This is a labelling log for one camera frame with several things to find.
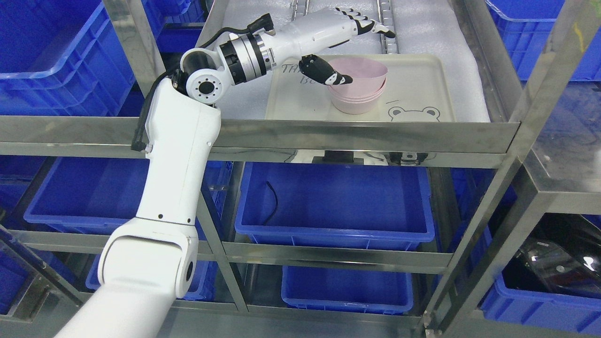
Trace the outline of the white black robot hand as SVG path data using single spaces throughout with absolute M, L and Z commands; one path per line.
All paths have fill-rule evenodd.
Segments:
M 262 37 L 270 52 L 272 65 L 294 58 L 301 73 L 324 85 L 348 85 L 350 75 L 335 70 L 317 52 L 342 45 L 367 33 L 395 38 L 393 30 L 352 8 L 329 7 L 309 13 L 281 26 L 272 36 Z

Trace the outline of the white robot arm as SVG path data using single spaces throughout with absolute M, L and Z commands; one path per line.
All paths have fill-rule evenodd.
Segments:
M 160 75 L 132 143 L 149 160 L 135 217 L 109 237 L 100 256 L 100 287 L 58 338 L 154 338 L 197 266 L 198 199 L 221 128 L 216 103 L 234 85 L 302 56 L 283 35 L 245 34 L 207 50 L 187 51 Z

